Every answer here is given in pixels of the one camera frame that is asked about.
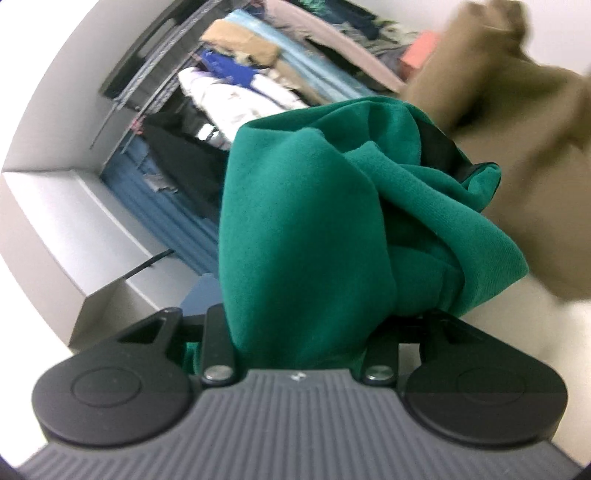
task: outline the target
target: light blue cloth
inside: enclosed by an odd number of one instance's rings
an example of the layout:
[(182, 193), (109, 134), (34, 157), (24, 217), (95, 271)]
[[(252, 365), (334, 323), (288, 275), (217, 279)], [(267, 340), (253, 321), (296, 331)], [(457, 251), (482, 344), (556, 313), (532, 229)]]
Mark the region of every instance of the light blue cloth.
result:
[(220, 282), (211, 273), (202, 275), (185, 297), (180, 307), (183, 315), (203, 315), (209, 307), (222, 303)]
[(226, 20), (241, 25), (277, 45), (282, 50), (281, 58), (289, 63), (311, 88), (327, 100), (341, 102), (376, 95), (331, 62), (306, 50), (302, 45), (245, 11), (234, 10)]
[(141, 137), (107, 162), (100, 179), (158, 240), (198, 275), (217, 275), (217, 225), (198, 216), (183, 192), (154, 192), (144, 175), (161, 174)]

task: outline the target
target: white wall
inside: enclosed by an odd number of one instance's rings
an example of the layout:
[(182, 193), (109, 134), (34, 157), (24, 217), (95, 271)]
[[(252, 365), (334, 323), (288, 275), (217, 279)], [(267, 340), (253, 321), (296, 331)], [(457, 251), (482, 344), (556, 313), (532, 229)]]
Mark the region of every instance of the white wall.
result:
[[(383, 17), (419, 30), (443, 30), (462, 0), (356, 0)], [(586, 73), (591, 65), (589, 0), (525, 0), (528, 53), (539, 63)]]
[(7, 124), (2, 125), (0, 166), (5, 158), (4, 170), (99, 169), (132, 113), (120, 112), (114, 117), (89, 150), (111, 107), (98, 95), (98, 89), (137, 37), (170, 3), (4, 0), (0, 31), (11, 32), (13, 39), (0, 44), (2, 50), (8, 46), (12, 50), (2, 52), (8, 57), (2, 62), (2, 76), (10, 77), (2, 94), (12, 92), (14, 98), (9, 98), (6, 106), (2, 100)]
[(0, 254), (65, 343), (99, 320), (121, 278), (166, 250), (93, 173), (4, 172), (0, 213)]
[(70, 351), (27, 300), (2, 258), (0, 305), (0, 455), (19, 465), (46, 443), (31, 405), (33, 386)]

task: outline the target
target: folded clothes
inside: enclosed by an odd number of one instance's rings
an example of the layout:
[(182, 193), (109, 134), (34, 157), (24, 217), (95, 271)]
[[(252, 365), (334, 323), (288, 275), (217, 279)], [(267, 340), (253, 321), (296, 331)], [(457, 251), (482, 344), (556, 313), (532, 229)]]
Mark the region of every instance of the folded clothes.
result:
[(366, 86), (335, 67), (331, 62), (310, 55), (295, 41), (275, 28), (242, 10), (234, 10), (225, 20), (241, 25), (281, 49), (281, 57), (293, 67), (301, 78), (321, 97), (338, 102), (373, 95)]
[(329, 24), (337, 25), (347, 22), (363, 32), (366, 38), (374, 40), (378, 37), (379, 29), (374, 24), (376, 16), (346, 0), (290, 0), (290, 3), (307, 10)]
[(484, 214), (564, 299), (591, 297), (591, 82), (521, 50), (523, 4), (467, 2), (404, 92), (504, 179)]
[[(306, 28), (297, 28), (290, 23), (281, 21), (278, 18), (273, 17), (272, 15), (266, 15), (264, 17), (264, 20), (265, 23), (269, 24), (277, 31), (284, 34), (286, 37), (303, 46), (306, 49), (306, 52), (308, 52), (308, 55), (316, 56), (318, 58), (332, 62), (340, 70), (344, 71), (345, 73), (348, 73), (353, 78), (363, 83), (366, 87), (373, 90), (375, 93), (379, 92), (383, 95), (391, 93), (389, 89), (387, 89), (385, 86), (371, 78), (357, 65), (354, 65), (348, 59), (344, 58), (338, 51), (330, 47), (326, 47), (325, 45), (316, 43), (311, 38), (310, 32)], [(325, 105), (326, 103), (329, 102), (315, 102), (316, 105)]]
[(250, 88), (273, 100), (277, 105), (282, 106), (286, 110), (308, 107), (297, 95), (284, 89), (269, 77), (258, 73), (252, 67), (238, 65), (232, 58), (207, 49), (201, 52), (201, 58), (203, 64), (210, 72), (218, 78), (225, 79), (231, 85)]
[(416, 40), (418, 33), (395, 22), (383, 21), (383, 23), (379, 31), (379, 38), (376, 40), (368, 40), (362, 32), (347, 23), (335, 25), (335, 28), (377, 57), (380, 62), (400, 77), (400, 58)]
[(252, 90), (223, 83), (211, 73), (189, 68), (178, 73), (185, 95), (203, 110), (223, 136), (234, 141), (236, 132), (245, 123), (283, 112), (283, 108)]
[(398, 92), (404, 82), (368, 50), (343, 35), (329, 23), (315, 17), (285, 0), (265, 0), (267, 13), (278, 20), (304, 30), (315, 42), (336, 50), (368, 76), (392, 92)]
[(201, 36), (204, 42), (246, 53), (260, 65), (273, 65), (279, 56), (279, 47), (255, 35), (235, 22), (223, 19), (213, 22)]
[(158, 168), (190, 199), (193, 210), (218, 223), (228, 153), (187, 135), (183, 116), (174, 113), (147, 115), (142, 136)]
[[(299, 73), (285, 60), (279, 59), (275, 63), (275, 69), (278, 74), (285, 78), (288, 82), (295, 86), (298, 93), (300, 93), (304, 99), (311, 105), (325, 105), (329, 101), (322, 97), (316, 90), (314, 90), (308, 83), (300, 76)], [(273, 78), (272, 71), (269, 73), (270, 78)]]
[(355, 368), (389, 315), (461, 315), (521, 278), (521, 252), (479, 213), (500, 175), (385, 97), (243, 126), (220, 223), (242, 367)]

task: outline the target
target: black fabric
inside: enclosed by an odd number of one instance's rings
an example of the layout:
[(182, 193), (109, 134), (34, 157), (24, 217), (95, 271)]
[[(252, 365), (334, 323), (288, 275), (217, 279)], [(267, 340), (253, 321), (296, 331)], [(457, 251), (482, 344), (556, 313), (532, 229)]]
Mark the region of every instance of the black fabric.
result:
[(182, 133), (194, 138), (199, 130), (201, 130), (206, 124), (212, 125), (212, 122), (205, 113), (196, 109), (190, 102), (184, 105), (181, 120)]
[(343, 57), (335, 49), (327, 47), (326, 45), (323, 45), (321, 43), (316, 43), (311, 38), (307, 38), (306, 41), (308, 41), (314, 48), (322, 52), (322, 54), (324, 54), (338, 68), (348, 73), (349, 75), (356, 77), (358, 73), (362, 71), (357, 65), (352, 64), (349, 60)]
[(218, 223), (228, 153), (193, 136), (191, 125), (198, 118), (183, 122), (177, 113), (148, 115), (142, 136), (158, 168), (191, 200), (195, 213)]
[(473, 165), (435, 125), (415, 119), (421, 136), (421, 165), (441, 170), (462, 183), (485, 164)]

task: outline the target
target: hanging clothes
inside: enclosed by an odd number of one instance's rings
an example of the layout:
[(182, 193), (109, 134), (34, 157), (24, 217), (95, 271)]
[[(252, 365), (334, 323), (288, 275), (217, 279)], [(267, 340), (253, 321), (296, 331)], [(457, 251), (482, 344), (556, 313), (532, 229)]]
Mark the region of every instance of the hanging clothes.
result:
[(392, 92), (399, 92), (404, 82), (373, 54), (322, 19), (285, 0), (265, 0), (267, 13), (281, 22), (305, 31), (315, 42), (332, 48), (368, 76)]
[(234, 10), (225, 20), (248, 28), (253, 33), (279, 46), (281, 49), (280, 58), (289, 63), (321, 97), (331, 102), (374, 94), (331, 62), (310, 55), (303, 46), (242, 10)]
[(503, 182), (485, 215), (564, 299), (591, 296), (591, 82), (521, 50), (522, 4), (466, 3), (403, 98)]
[(154, 193), (145, 176), (161, 173), (140, 136), (123, 153), (113, 154), (100, 179), (163, 245), (174, 250), (195, 273), (217, 276), (217, 223), (195, 213), (182, 191)]
[(160, 112), (146, 116), (142, 137), (158, 168), (191, 200), (194, 211), (218, 223), (228, 153), (182, 129), (182, 115)]
[(521, 252), (479, 213), (500, 178), (385, 97), (245, 125), (220, 221), (241, 366), (355, 369), (386, 317), (461, 315), (521, 278)]
[[(246, 67), (254, 66), (251, 58), (243, 52), (232, 51), (215, 45), (210, 45), (210, 47), (214, 49), (215, 52), (232, 58), (237, 65), (243, 65)], [(328, 103), (327, 100), (323, 99), (314, 89), (312, 89), (284, 60), (278, 59), (273, 66), (262, 68), (259, 70), (259, 73), (268, 76), (271, 80), (290, 91), (296, 90), (310, 105), (323, 105)]]
[(218, 150), (230, 150), (232, 144), (226, 140), (207, 115), (193, 105), (190, 99), (187, 99), (187, 103), (183, 106), (181, 115), (183, 117), (181, 130), (184, 134), (197, 138)]
[(282, 113), (282, 107), (249, 89), (223, 83), (212, 74), (189, 68), (178, 73), (185, 95), (203, 110), (223, 136), (234, 142), (238, 129), (251, 120)]

